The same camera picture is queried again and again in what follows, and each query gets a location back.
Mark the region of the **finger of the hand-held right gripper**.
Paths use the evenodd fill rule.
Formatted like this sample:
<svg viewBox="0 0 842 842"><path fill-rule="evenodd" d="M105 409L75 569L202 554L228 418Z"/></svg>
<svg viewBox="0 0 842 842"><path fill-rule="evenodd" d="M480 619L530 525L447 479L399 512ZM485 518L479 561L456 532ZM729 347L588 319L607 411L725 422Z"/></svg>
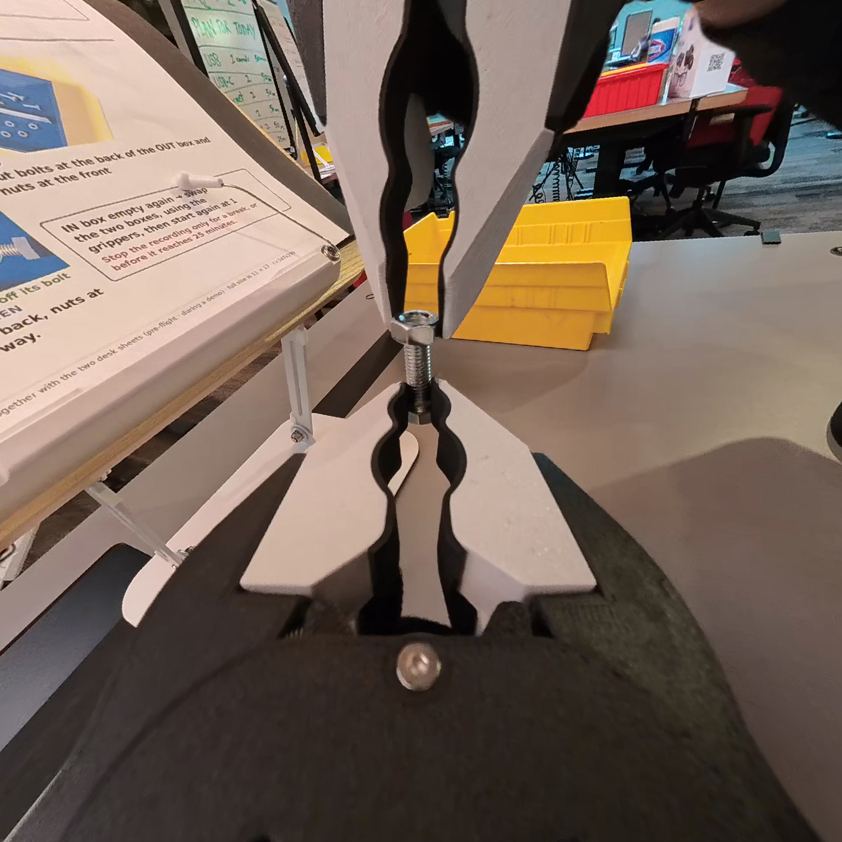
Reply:
<svg viewBox="0 0 842 842"><path fill-rule="evenodd" d="M406 97L387 78L406 2L322 3L326 132L374 300L388 327L404 309L403 215L412 171Z"/></svg>
<svg viewBox="0 0 842 842"><path fill-rule="evenodd" d="M469 52L474 93L456 167L456 221L440 265L439 323L449 339L478 299L553 142L546 112L572 3L439 5Z"/></svg>

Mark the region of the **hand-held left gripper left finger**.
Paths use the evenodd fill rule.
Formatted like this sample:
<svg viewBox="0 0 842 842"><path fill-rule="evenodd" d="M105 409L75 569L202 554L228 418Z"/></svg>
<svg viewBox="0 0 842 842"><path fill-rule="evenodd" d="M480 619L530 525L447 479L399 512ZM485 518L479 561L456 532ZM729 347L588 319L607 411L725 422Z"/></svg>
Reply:
<svg viewBox="0 0 842 842"><path fill-rule="evenodd" d="M396 493L409 473L408 397L405 384L390 385L308 449L243 589L334 605L359 626L399 624Z"/></svg>

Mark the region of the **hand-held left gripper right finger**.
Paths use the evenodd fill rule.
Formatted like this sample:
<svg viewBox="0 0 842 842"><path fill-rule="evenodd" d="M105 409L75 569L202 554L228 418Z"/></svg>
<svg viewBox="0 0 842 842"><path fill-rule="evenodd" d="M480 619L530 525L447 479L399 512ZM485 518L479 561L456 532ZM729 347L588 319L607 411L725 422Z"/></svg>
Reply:
<svg viewBox="0 0 842 842"><path fill-rule="evenodd" d="M597 582L529 447L445 381L430 387L448 481L437 541L451 629L481 633L504 603L588 594Z"/></svg>

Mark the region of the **silver hex bolt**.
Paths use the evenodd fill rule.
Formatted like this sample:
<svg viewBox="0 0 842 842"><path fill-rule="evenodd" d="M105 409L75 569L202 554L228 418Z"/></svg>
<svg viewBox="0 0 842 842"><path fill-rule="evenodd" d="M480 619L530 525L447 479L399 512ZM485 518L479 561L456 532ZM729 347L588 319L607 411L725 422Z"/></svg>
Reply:
<svg viewBox="0 0 842 842"><path fill-rule="evenodd" d="M409 409L430 412L432 346L438 316L426 310L406 310L390 325L392 338L403 346Z"/></svg>

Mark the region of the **yellow plastic bin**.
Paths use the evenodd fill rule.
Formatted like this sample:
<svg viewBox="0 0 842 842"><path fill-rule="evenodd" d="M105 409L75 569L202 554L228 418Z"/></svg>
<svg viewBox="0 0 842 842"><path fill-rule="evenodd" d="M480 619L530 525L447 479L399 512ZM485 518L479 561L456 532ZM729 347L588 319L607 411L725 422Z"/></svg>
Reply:
<svg viewBox="0 0 842 842"><path fill-rule="evenodd" d="M588 350L611 331L631 246L626 196L524 205L454 338Z"/></svg>

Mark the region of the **person's right forearm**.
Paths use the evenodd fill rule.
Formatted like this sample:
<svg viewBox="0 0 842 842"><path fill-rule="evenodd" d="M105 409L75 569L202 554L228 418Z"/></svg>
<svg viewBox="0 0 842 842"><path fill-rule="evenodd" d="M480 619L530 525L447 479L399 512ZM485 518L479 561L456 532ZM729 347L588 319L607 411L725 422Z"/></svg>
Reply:
<svg viewBox="0 0 842 842"><path fill-rule="evenodd" d="M759 84L841 128L840 1L694 2L706 36Z"/></svg>

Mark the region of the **computer monitor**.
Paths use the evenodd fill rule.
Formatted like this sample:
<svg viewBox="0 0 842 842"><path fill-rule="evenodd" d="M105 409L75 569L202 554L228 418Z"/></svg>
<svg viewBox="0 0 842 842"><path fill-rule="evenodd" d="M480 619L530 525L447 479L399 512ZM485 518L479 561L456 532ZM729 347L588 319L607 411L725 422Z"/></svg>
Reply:
<svg viewBox="0 0 842 842"><path fill-rule="evenodd" d="M642 45L647 43L652 25L652 12L639 12L626 17L626 25L621 44L621 58L639 58Z"/></svg>

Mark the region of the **red storage bin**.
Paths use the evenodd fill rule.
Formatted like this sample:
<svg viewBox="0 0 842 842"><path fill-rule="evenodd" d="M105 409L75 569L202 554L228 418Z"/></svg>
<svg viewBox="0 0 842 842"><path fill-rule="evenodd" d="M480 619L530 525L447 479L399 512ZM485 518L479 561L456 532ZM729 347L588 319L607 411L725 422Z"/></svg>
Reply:
<svg viewBox="0 0 842 842"><path fill-rule="evenodd" d="M599 75L584 119L654 106L664 96L670 65L637 64Z"/></svg>

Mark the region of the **wooden office desk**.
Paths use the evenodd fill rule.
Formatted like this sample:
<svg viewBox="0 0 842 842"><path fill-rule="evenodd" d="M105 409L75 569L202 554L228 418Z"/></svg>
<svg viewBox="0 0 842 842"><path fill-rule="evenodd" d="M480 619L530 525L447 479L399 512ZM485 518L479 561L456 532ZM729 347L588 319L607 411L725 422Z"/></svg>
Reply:
<svg viewBox="0 0 842 842"><path fill-rule="evenodd" d="M599 147L593 188L579 192L578 197L625 194L628 184L622 179L622 169L626 152L637 142L645 142L676 126L687 135L699 115L718 109L731 110L742 104L747 93L747 89L728 83L723 92L701 98L665 100L641 109L583 118L557 141L558 146L566 148Z"/></svg>

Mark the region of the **wipes canister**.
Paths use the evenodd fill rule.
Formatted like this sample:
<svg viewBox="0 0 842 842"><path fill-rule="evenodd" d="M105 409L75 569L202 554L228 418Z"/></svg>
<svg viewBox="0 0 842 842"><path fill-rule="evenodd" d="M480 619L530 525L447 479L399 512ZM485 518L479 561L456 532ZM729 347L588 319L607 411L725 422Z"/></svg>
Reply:
<svg viewBox="0 0 842 842"><path fill-rule="evenodd" d="M681 18L671 17L654 22L648 38L647 65L668 64L677 42Z"/></svg>

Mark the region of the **small easel whiteboard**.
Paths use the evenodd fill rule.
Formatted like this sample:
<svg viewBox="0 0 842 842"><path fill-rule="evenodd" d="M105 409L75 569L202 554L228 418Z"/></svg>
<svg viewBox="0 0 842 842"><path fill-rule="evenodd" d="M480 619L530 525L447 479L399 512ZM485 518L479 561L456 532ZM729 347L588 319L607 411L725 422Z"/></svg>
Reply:
<svg viewBox="0 0 842 842"><path fill-rule="evenodd" d="M253 2L260 36L282 105L284 140L279 144L301 165L308 142L319 138L323 126L314 104L297 38L277 2Z"/></svg>

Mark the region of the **white printed box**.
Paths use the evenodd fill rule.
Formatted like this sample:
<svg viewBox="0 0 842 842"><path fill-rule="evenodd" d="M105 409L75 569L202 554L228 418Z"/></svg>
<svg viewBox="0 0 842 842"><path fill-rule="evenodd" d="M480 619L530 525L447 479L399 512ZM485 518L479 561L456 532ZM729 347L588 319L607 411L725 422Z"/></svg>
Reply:
<svg viewBox="0 0 842 842"><path fill-rule="evenodd" d="M735 54L703 32L696 5L685 12L671 57L668 100L694 100L727 87Z"/></svg>

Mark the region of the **whiteboard with green writing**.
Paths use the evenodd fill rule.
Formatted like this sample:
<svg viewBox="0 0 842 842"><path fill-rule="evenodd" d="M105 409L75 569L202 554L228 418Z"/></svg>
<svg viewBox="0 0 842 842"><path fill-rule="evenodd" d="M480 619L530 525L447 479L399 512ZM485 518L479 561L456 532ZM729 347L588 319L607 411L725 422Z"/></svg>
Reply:
<svg viewBox="0 0 842 842"><path fill-rule="evenodd" d="M184 34L213 85L285 153L295 132L252 2L179 1Z"/></svg>

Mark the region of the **white tethered pin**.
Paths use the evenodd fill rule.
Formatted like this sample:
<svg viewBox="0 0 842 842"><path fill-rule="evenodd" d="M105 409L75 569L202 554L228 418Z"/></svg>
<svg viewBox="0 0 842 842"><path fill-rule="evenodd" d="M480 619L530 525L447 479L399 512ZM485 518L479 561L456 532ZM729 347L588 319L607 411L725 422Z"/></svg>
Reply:
<svg viewBox="0 0 842 842"><path fill-rule="evenodd" d="M266 200L260 198L258 195L254 194L252 191L247 190L237 184L227 184L221 177L206 177L206 176L198 176L194 174L188 173L180 173L176 177L176 186L182 190L187 191L197 191L200 189L207 189L207 190L218 190L218 189L232 189L237 190L244 195L256 200L259 204L264 205L265 207L269 208L270 210L274 211L276 214L284 218L285 220L293 223L301 230L309 233L310 235L316 237L321 244L325 243L332 243L327 237L322 236L319 232L311 229L310 227L304 225L300 221L298 221L293 216L290 216L286 212L282 211L280 208L276 207L275 205L271 205Z"/></svg>

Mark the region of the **clear acrylic support leg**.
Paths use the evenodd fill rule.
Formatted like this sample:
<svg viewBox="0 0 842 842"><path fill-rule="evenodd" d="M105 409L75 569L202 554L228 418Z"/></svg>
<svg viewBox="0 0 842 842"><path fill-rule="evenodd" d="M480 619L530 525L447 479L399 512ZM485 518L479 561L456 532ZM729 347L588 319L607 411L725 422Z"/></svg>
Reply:
<svg viewBox="0 0 842 842"><path fill-rule="evenodd" d="M171 567L179 567L183 563L185 553L171 549L158 533L130 511L121 495L110 489L103 479L92 483L85 491L99 506L110 511L117 521L139 538L144 546L163 558Z"/></svg>

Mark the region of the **red and black office chair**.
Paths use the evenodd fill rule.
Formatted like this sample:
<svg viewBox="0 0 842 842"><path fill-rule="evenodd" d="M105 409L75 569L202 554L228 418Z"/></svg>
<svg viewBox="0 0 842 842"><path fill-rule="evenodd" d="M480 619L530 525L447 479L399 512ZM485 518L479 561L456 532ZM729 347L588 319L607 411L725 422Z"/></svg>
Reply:
<svg viewBox="0 0 842 842"><path fill-rule="evenodd" d="M732 108L703 111L647 146L653 169L660 176L673 173L665 198L694 189L691 205L668 210L658 239L701 230L722 237L722 228L742 226L746 236L760 233L760 222L724 212L721 195L727 182L738 178L767 178L780 168L788 143L792 97L780 88L752 86L745 99Z"/></svg>

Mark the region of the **printed instruction sheet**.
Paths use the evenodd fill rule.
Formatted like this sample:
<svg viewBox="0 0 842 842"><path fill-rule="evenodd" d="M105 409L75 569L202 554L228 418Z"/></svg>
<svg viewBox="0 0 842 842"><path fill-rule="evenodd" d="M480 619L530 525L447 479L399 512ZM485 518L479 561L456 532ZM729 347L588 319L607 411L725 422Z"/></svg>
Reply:
<svg viewBox="0 0 842 842"><path fill-rule="evenodd" d="M84 2L2 2L2 433L176 311L348 233L254 162Z"/></svg>

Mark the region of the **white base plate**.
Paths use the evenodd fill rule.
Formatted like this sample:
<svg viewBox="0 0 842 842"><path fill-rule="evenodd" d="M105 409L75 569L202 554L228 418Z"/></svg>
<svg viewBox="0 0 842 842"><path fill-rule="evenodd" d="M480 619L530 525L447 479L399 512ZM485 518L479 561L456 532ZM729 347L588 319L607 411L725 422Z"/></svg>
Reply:
<svg viewBox="0 0 842 842"><path fill-rule="evenodd" d="M315 414L315 442L324 438L329 432L337 428L347 418L336 418L323 414ZM308 449L302 445L294 445L290 440L290 421L281 425L258 449L239 467L225 483L204 503L199 511L175 534L169 542L169 547L175 550L198 550L199 545L209 537L226 517L233 513L251 494L260 489L270 476L279 468L288 467L299 469ZM409 469L414 464L418 454L418 443L409 433ZM280 503L269 505L268 524L273 520ZM268 525L257 528L257 547L261 542ZM247 550L246 566L250 563L256 549ZM242 574L235 577L236 584L240 584ZM396 626L360 626L364 631L380 632L394 631Z"/></svg>

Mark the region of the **white slotted support bracket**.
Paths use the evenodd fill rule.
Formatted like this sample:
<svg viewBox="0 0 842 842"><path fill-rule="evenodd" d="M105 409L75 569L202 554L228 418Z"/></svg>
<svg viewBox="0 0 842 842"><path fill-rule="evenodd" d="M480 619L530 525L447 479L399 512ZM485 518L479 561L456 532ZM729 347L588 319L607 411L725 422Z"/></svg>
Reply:
<svg viewBox="0 0 842 842"><path fill-rule="evenodd" d="M290 429L298 426L310 432L310 440L297 444L307 448L314 442L314 428L307 384L307 329L303 325L282 338L281 356L289 393Z"/></svg>

